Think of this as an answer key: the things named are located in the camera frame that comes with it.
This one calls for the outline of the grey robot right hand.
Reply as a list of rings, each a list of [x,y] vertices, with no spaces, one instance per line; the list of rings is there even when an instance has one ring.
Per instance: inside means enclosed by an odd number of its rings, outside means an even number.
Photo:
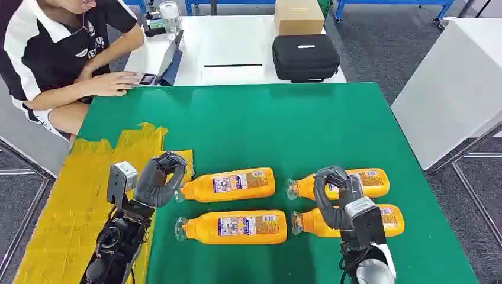
[[[333,206],[326,194],[326,185],[339,188],[339,205]],[[314,174],[313,194],[324,222],[335,230],[352,230],[351,218],[345,212],[345,205],[363,197],[362,187],[356,176],[348,175],[339,166],[330,166],[318,170]]]

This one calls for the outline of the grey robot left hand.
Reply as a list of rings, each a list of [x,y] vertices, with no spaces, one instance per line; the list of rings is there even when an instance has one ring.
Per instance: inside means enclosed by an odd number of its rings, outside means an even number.
[[[171,151],[150,159],[138,179],[133,199],[150,207],[166,205],[181,188],[186,166],[187,162]]]

